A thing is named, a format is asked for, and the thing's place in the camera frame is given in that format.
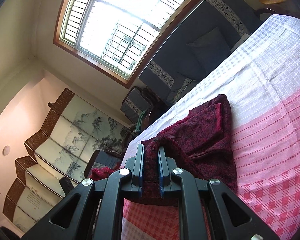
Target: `maroon sweater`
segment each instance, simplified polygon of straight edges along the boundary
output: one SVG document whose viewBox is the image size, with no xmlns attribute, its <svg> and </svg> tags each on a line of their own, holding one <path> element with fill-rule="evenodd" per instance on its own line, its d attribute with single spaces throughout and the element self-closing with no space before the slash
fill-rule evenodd
<svg viewBox="0 0 300 240">
<path fill-rule="evenodd" d="M 161 199 L 157 155 L 160 146 L 167 157 L 194 177 L 220 179 L 234 193 L 237 171 L 231 142 L 231 107 L 225 95 L 214 98 L 189 111 L 187 117 L 142 141 L 145 145 L 144 181 L 141 204 L 177 206 L 176 199 Z"/>
</svg>

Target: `silver bolt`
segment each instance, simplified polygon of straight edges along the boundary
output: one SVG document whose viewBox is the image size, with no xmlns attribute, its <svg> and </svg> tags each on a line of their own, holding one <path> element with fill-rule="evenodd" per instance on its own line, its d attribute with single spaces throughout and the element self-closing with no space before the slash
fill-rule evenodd
<svg viewBox="0 0 300 240">
<path fill-rule="evenodd" d="M 183 173 L 183 170 L 180 169 L 180 168 L 175 168 L 175 169 L 172 170 L 172 172 L 173 172 L 174 174 L 179 175 L 179 174 Z"/>
<path fill-rule="evenodd" d="M 260 235 L 254 235 L 251 237 L 251 240 L 263 240 L 263 237 Z"/>
<path fill-rule="evenodd" d="M 89 186 L 91 184 L 92 184 L 92 179 L 84 179 L 82 181 L 82 185 L 84 185 L 84 186 Z"/>
<path fill-rule="evenodd" d="M 210 183 L 214 186 L 217 186 L 220 184 L 220 181 L 218 179 L 210 179 Z"/>
<path fill-rule="evenodd" d="M 123 169 L 121 169 L 121 170 L 119 171 L 119 173 L 120 173 L 121 175 L 128 175 L 128 174 L 130 173 L 130 170 L 127 169 L 127 168 L 123 168 Z"/>
</svg>

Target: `window frame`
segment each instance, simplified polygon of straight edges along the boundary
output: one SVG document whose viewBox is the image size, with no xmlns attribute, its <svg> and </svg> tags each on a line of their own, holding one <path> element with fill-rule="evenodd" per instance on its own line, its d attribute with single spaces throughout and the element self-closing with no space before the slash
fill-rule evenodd
<svg viewBox="0 0 300 240">
<path fill-rule="evenodd" d="M 171 17 L 165 22 L 165 24 L 161 27 L 159 35 L 155 38 L 155 40 L 149 45 L 147 51 L 141 57 L 139 63 L 135 66 L 134 70 L 128 77 L 125 79 L 115 71 L 101 64 L 100 62 L 94 60 L 89 55 L 84 54 L 83 52 L 77 50 L 72 47 L 68 43 L 60 40 L 60 33 L 63 28 L 63 20 L 65 17 L 65 13 L 67 11 L 69 0 L 62 0 L 61 5 L 58 11 L 57 21 L 55 25 L 55 34 L 53 43 L 60 47 L 61 49 L 67 51 L 72 54 L 76 58 L 82 60 L 87 63 L 91 67 L 105 74 L 107 77 L 116 81 L 120 85 L 129 89 L 135 79 L 139 76 L 139 74 L 144 70 L 146 65 L 150 62 L 152 57 L 156 54 L 158 49 L 164 43 L 166 38 L 174 31 L 174 29 L 179 25 L 182 19 L 193 9 L 193 7 L 200 2 L 200 0 L 185 0 L 171 15 Z"/>
</svg>

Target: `bedspread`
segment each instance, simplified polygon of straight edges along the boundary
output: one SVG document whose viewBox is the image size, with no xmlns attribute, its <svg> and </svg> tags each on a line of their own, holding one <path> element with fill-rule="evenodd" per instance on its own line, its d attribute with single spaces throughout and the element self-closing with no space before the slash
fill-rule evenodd
<svg viewBox="0 0 300 240">
<path fill-rule="evenodd" d="M 137 144 L 225 94 L 237 194 L 282 240 L 300 226 L 300 20 L 272 15 L 221 65 L 134 139 Z M 178 239 L 178 208 L 125 200 L 122 239 Z"/>
</svg>

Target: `green cloth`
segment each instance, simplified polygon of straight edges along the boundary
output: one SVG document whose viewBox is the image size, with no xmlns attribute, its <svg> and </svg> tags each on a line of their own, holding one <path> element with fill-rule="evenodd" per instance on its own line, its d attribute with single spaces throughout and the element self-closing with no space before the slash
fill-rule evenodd
<svg viewBox="0 0 300 240">
<path fill-rule="evenodd" d="M 135 132 L 136 134 L 140 134 L 140 133 L 141 133 L 141 130 L 140 130 L 140 129 L 141 129 L 141 123 L 142 123 L 142 119 L 143 119 L 143 117 L 145 117 L 146 113 L 147 113 L 147 111 L 145 110 L 145 111 L 143 111 L 143 112 L 139 115 L 138 122 L 137 122 L 136 128 L 135 128 L 135 130 L 134 130 L 134 132 Z"/>
</svg>

